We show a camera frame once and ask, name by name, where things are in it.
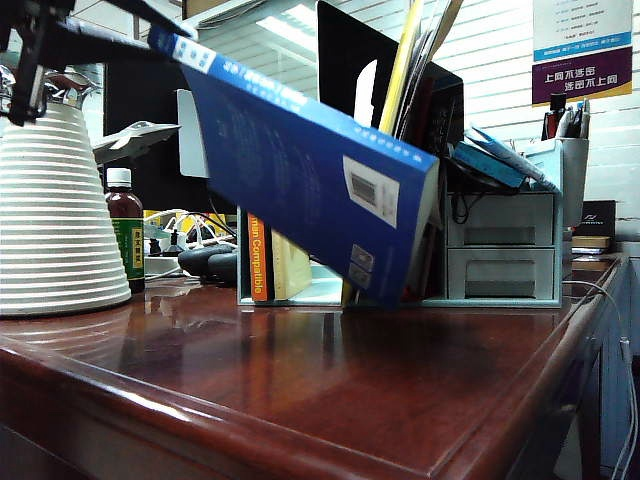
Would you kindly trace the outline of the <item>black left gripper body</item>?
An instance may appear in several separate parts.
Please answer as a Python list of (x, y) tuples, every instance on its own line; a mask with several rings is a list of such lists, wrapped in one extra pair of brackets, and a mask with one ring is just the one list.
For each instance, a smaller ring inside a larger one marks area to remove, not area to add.
[(45, 36), (74, 8), (74, 1), (1, 2), (1, 51), (8, 49), (12, 30), (16, 30), (22, 39), (16, 84), (9, 110), (4, 112), (13, 124), (23, 126), (46, 112), (43, 98), (45, 68), (40, 60)]

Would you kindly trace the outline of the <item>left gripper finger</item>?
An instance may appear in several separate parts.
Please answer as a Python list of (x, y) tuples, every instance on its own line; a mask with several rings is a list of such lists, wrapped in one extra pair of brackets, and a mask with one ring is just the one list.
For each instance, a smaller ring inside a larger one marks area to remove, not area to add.
[(152, 59), (144, 42), (118, 32), (68, 18), (62, 23), (63, 59), (68, 63)]
[(151, 6), (147, 1), (143, 0), (108, 0), (108, 3), (126, 11), (130, 14), (138, 16), (152, 25), (159, 26), (167, 32), (175, 33), (191, 40), (198, 40), (198, 32), (187, 25), (180, 26), (171, 18), (166, 17), (156, 8)]

